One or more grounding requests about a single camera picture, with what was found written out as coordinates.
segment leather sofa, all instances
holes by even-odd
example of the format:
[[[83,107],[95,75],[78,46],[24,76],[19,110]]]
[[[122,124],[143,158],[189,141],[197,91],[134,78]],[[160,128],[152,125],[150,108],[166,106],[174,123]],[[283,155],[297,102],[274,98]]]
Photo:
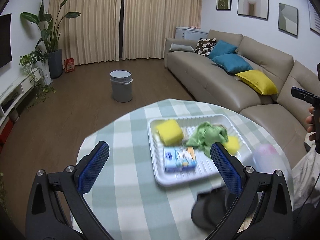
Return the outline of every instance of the leather sofa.
[[[277,95],[262,96],[238,77],[227,74],[209,58],[175,51],[172,43],[196,47],[197,41],[166,39],[164,64],[198,101],[219,105],[244,115],[265,128],[286,154],[291,168],[307,153],[304,140],[310,104],[293,98],[291,87],[320,95],[317,76],[293,57],[241,34],[210,30],[208,39],[223,40],[238,48],[236,53],[253,69],[270,78]]]

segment gray plant pot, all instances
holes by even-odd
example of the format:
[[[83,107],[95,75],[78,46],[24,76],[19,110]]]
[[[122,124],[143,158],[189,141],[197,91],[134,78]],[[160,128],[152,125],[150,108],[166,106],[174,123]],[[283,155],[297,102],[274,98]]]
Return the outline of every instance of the gray plant pot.
[[[49,53],[48,64],[50,76],[52,79],[58,78],[62,74],[62,50]]]

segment human hand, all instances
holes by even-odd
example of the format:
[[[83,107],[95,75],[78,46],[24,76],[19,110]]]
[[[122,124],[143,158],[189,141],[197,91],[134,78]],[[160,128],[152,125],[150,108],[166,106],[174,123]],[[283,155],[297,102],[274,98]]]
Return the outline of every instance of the human hand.
[[[309,108],[309,113],[310,113],[310,114],[313,114],[313,110],[314,110],[314,107],[310,107],[310,108]],[[306,118],[306,123],[310,124],[310,126],[309,126],[308,129],[307,129],[307,132],[308,132],[308,133],[312,133],[312,132],[315,132],[315,131],[316,131],[315,119],[314,119],[313,115],[308,116],[308,117]],[[315,133],[313,133],[313,134],[311,134],[311,135],[309,136],[309,140],[310,140],[310,141],[314,141],[315,139],[316,139],[316,134],[315,134]]]

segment black tv screen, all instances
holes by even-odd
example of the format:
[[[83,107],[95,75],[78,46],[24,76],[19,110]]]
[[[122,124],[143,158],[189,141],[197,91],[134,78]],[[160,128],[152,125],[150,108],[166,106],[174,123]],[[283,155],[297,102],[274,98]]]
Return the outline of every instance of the black tv screen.
[[[10,45],[11,14],[0,16],[0,68],[12,60]]]

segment tablecloth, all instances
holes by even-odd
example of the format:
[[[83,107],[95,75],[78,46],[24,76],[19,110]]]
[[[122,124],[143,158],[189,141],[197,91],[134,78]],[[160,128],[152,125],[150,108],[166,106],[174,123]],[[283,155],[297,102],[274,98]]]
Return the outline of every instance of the tablecloth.
[[[77,158],[78,162],[101,140],[109,144],[110,157],[84,198],[115,240],[203,240],[208,236],[193,224],[191,209],[197,193],[220,187],[221,178],[169,188],[159,186],[154,178],[147,132],[152,118],[203,114],[228,116],[251,150],[270,143],[284,156],[264,128],[220,106],[166,99],[130,112],[87,137]],[[73,223],[79,230],[74,218]]]

